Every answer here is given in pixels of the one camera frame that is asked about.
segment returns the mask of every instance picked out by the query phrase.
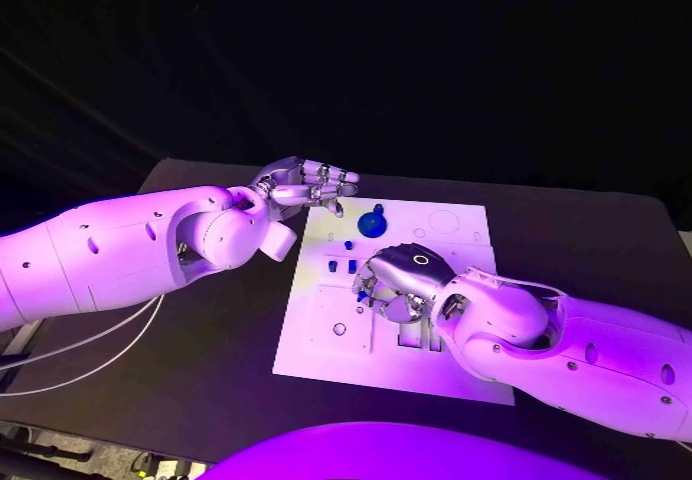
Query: robotic hand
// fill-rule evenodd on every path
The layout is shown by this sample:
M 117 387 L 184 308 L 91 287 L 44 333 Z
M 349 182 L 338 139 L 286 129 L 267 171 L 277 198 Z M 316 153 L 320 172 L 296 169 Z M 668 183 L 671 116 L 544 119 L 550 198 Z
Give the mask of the robotic hand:
M 104 200 L 0 238 L 0 330 L 45 317 L 135 305 L 257 250 L 282 261 L 296 241 L 286 220 L 303 206 L 342 215 L 355 173 L 297 157 L 248 187 L 194 187 Z
M 555 293 L 537 297 L 519 285 Z M 384 291 L 394 291 L 394 299 L 378 299 Z M 354 293 L 390 321 L 430 317 L 478 378 L 515 386 L 626 433 L 692 441 L 690 330 L 547 285 L 475 268 L 457 274 L 417 244 L 378 252 L 358 272 Z

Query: small blue piece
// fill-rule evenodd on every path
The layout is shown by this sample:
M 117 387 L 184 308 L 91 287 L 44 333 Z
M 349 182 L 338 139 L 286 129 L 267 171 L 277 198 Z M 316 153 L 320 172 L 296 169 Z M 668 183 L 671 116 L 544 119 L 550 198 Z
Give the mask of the small blue piece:
M 358 219 L 358 231 L 368 238 L 378 238 L 387 232 L 385 209 L 378 203 L 372 212 L 364 214 Z

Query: purple object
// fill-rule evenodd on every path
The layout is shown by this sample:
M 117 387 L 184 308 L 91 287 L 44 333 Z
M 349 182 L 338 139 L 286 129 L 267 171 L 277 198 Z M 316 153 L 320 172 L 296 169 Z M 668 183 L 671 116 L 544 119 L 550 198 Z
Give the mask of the purple object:
M 465 433 L 362 422 L 308 428 L 250 447 L 202 476 L 202 480 L 230 478 L 592 480 L 602 477 L 538 453 Z

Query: white panel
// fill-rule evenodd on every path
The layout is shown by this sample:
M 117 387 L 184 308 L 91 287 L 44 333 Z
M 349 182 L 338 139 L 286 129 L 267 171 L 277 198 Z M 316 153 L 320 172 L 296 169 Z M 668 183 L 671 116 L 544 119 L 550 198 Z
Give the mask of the white panel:
M 404 327 L 421 347 L 400 346 L 401 326 L 368 309 L 359 314 L 351 293 L 349 260 L 361 268 L 380 249 L 401 243 L 431 248 L 460 272 L 476 266 L 495 273 L 485 207 L 370 198 L 345 198 L 342 203 L 341 219 L 323 208 L 310 210 L 274 373 L 514 405 L 512 387 L 466 373 L 430 335 L 429 319 Z M 358 231 L 358 219 L 378 203 L 388 230 L 371 239 Z M 331 261 L 338 262 L 336 272 Z M 342 335 L 335 333 L 338 324 L 345 326 Z

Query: hole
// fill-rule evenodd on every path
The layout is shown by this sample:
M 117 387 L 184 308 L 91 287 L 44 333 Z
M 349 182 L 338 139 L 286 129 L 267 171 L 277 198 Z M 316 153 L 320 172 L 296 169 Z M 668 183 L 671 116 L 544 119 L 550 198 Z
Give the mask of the hole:
M 147 231 L 149 238 L 152 240 L 156 240 L 155 228 L 152 227 L 152 225 L 149 223 L 145 225 L 145 230 Z
M 672 385 L 675 383 L 675 370 L 668 363 L 664 365 L 664 368 L 661 369 L 661 381 L 666 385 Z
M 596 363 L 599 360 L 599 349 L 596 348 L 596 343 L 587 345 L 587 351 L 584 352 L 584 357 L 587 358 L 589 363 Z
M 87 246 L 90 247 L 91 253 L 96 255 L 98 253 L 98 245 L 93 237 L 87 240 Z

